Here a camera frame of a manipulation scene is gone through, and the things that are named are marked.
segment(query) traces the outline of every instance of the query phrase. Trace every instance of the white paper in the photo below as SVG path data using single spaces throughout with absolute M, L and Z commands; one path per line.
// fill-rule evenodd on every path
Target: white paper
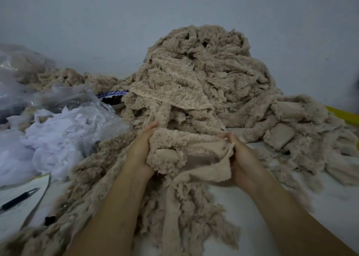
M 40 188 L 29 198 L 0 214 L 0 242 L 21 229 L 25 219 L 36 207 L 45 193 L 49 178 L 50 176 L 46 175 L 27 181 L 22 185 L 10 185 L 0 188 L 0 206 L 25 192 Z

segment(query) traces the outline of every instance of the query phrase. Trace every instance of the gray wall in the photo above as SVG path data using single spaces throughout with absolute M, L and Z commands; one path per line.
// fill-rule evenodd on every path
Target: gray wall
M 0 0 L 0 42 L 124 76 L 172 29 L 219 24 L 245 33 L 285 94 L 359 112 L 358 13 L 358 0 Z

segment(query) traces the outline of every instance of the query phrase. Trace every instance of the pen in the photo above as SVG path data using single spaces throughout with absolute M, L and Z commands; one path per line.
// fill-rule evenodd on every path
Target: pen
M 10 200 L 8 203 L 3 204 L 0 208 L 0 214 L 3 213 L 4 211 L 10 209 L 11 207 L 15 206 L 16 204 L 19 204 L 21 201 L 29 198 L 31 195 L 36 193 L 39 189 L 40 188 L 35 188 L 30 191 L 27 191 L 27 192 L 19 195 L 18 197 L 14 198 L 13 200 Z

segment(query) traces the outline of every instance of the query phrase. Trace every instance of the pile of fabric scraps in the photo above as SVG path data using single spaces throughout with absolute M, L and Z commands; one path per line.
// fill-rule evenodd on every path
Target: pile of fabric scraps
M 269 170 L 307 209 L 308 194 L 294 171 L 316 192 L 323 171 L 344 185 L 359 184 L 357 167 L 342 156 L 359 157 L 350 127 L 308 96 L 284 96 L 265 64 L 250 56 L 247 38 L 234 30 L 209 25 L 173 30 L 124 80 L 65 69 L 23 81 L 38 91 L 88 82 L 95 94 L 128 90 L 118 114 L 134 130 L 102 141 L 97 153 L 79 162 L 51 213 L 56 222 L 47 229 L 23 229 L 1 246 L 2 255 L 62 254 L 97 212 L 137 130 L 153 120 L 160 128 L 150 139 L 147 163 L 158 174 L 146 188 L 137 233 L 147 234 L 164 256 L 201 255 L 209 236 L 238 246 L 239 228 L 225 219 L 204 182 L 230 177 L 233 146 L 217 137 L 223 131 L 233 129 L 244 142 L 263 141 L 256 151 L 266 166 L 285 154 Z M 187 171 L 184 165 L 193 156 L 211 162 Z

